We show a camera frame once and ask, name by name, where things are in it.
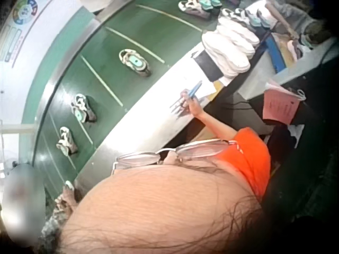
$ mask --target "paper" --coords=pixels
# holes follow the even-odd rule
[[[297,112],[300,101],[305,98],[284,89],[273,81],[266,83],[265,87],[263,119],[289,125]]]

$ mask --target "sneaker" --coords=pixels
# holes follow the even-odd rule
[[[96,115],[90,108],[88,100],[85,95],[77,94],[75,96],[75,102],[71,102],[72,113],[78,119],[79,122],[95,122]]]
[[[232,21],[242,25],[243,27],[249,29],[253,33],[256,31],[255,28],[251,26],[249,19],[247,17],[242,18],[229,9],[226,9],[226,8],[222,9],[221,12],[220,12],[219,18],[221,18],[221,17],[232,20]]]
[[[262,12],[259,9],[256,11],[256,15],[259,17],[261,24],[264,28],[266,29],[271,28],[269,21],[263,16]]]
[[[203,10],[202,6],[197,1],[181,1],[178,3],[180,11],[208,19],[210,13]]]
[[[191,0],[192,2],[197,2],[201,5],[201,8],[205,12],[210,12],[213,10],[213,5],[210,0]]]
[[[296,62],[298,59],[302,58],[304,54],[311,52],[309,48],[304,45],[301,45],[298,41],[289,41],[287,43],[287,48],[291,52],[293,60]]]
[[[253,26],[254,28],[261,27],[260,19],[256,15],[253,15],[250,11],[246,9],[243,10],[243,9],[237,8],[235,9],[235,14],[240,15],[240,17],[242,17],[243,19],[248,18],[250,25]]]
[[[78,147],[74,144],[72,134],[69,128],[60,128],[61,139],[57,143],[57,148],[60,149],[65,156],[70,156],[78,151]]]
[[[151,75],[148,62],[135,50],[124,49],[119,53],[120,61],[135,71],[137,74],[148,77]]]
[[[243,37],[222,25],[217,26],[217,31],[222,36],[231,41],[242,53],[248,57],[248,59],[252,58],[255,53],[255,49],[253,48],[252,44],[246,41]]]
[[[250,64],[246,55],[221,34],[205,32],[202,42],[208,52],[214,52],[217,57],[224,58],[233,71],[241,73],[249,70]]]
[[[248,41],[253,46],[256,46],[260,43],[259,38],[253,32],[243,27],[242,25],[238,24],[237,22],[234,22],[225,17],[220,17],[218,21],[220,25],[223,25],[226,28],[238,33],[241,37],[243,37],[246,41]]]

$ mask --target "hand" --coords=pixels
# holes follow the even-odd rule
[[[194,116],[199,117],[204,111],[196,97],[191,99],[188,96],[188,91],[184,90],[181,92],[181,97],[183,97],[186,100],[186,103],[188,105],[188,111]]]
[[[289,27],[287,29],[287,31],[289,32],[292,40],[298,40],[299,39],[299,34],[295,30],[293,30],[291,27]]]
[[[71,207],[76,205],[74,191],[71,190],[68,186],[63,187],[63,193],[61,194],[61,198]]]

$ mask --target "white shoe sole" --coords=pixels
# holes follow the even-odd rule
[[[241,37],[243,37],[246,41],[248,41],[253,46],[256,46],[260,43],[259,38],[252,33],[249,29],[243,27],[242,25],[229,20],[226,17],[220,17],[219,18],[219,24],[238,33]]]
[[[255,53],[255,49],[252,44],[246,41],[238,33],[222,25],[217,26],[217,31],[226,39],[230,40],[241,52],[247,55],[248,58],[252,58]]]
[[[206,49],[207,54],[210,56],[210,58],[213,60],[213,62],[218,66],[218,68],[221,70],[223,75],[227,78],[233,79],[234,77],[238,76],[238,72],[234,71],[227,60],[216,54],[215,52],[211,51],[210,49]]]
[[[251,65],[247,56],[221,34],[206,32],[202,35],[202,41],[209,52],[223,56],[234,71],[241,73],[249,70]]]

